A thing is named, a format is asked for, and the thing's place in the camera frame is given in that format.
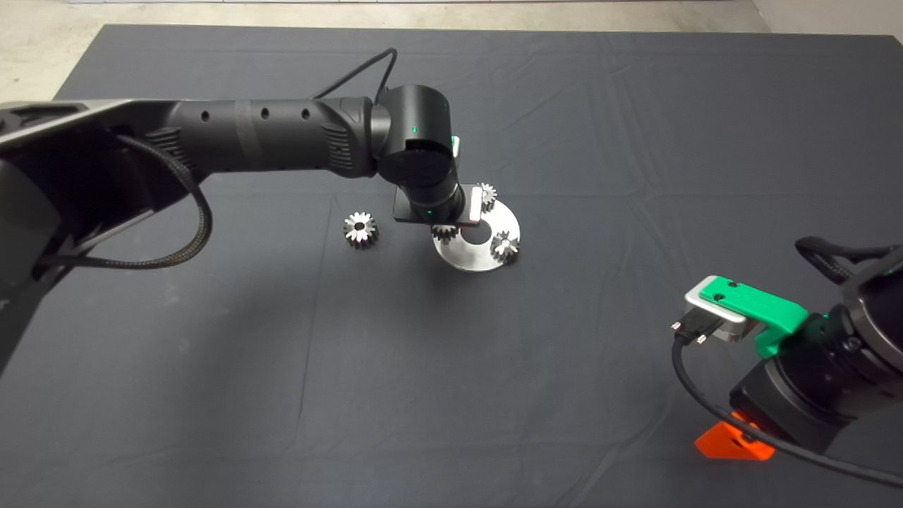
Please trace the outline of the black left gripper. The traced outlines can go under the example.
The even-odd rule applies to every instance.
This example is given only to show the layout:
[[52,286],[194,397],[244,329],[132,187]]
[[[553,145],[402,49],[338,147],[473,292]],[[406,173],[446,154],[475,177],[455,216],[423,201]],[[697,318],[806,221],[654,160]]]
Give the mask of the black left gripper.
[[441,205],[416,205],[400,187],[394,194],[393,217],[397,222],[430,226],[472,227],[483,218],[483,190],[476,184],[459,184]]

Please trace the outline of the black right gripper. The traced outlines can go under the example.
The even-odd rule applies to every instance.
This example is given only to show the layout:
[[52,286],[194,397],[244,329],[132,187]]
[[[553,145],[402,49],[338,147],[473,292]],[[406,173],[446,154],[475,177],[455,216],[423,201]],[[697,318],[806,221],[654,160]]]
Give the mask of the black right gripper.
[[[775,356],[759,363],[731,390],[731,406],[775,437],[825,452],[857,418],[852,399],[865,388],[861,364],[845,356]],[[726,422],[696,438],[706,459],[768,461],[776,450]]]

